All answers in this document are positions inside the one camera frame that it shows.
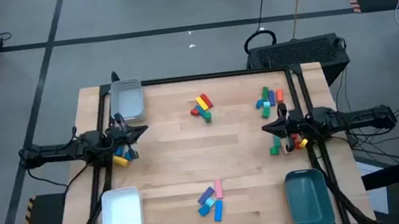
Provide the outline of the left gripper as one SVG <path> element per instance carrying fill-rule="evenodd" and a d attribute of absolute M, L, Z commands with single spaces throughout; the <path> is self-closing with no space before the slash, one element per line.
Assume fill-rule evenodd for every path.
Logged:
<path fill-rule="evenodd" d="M 106 131 L 106 134 L 112 141 L 114 156 L 122 159 L 124 158 L 127 161 L 138 159 L 138 152 L 134 149 L 133 145 L 137 142 L 142 133 L 147 130 L 147 126 L 141 125 L 131 127 L 119 113 L 115 113 L 113 117 L 117 126 L 111 126 Z"/>

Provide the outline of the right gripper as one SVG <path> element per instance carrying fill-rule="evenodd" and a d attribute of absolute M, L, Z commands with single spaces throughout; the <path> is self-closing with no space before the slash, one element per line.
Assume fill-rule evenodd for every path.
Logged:
<path fill-rule="evenodd" d="M 298 118 L 296 110 L 293 110 L 294 118 L 292 119 L 290 118 L 290 112 L 287 110 L 286 104 L 279 103 L 277 108 L 279 118 L 262 126 L 263 131 L 279 138 L 282 137 L 285 153 L 306 148 L 309 140 L 303 135 L 302 127 L 300 126 L 302 120 Z"/>

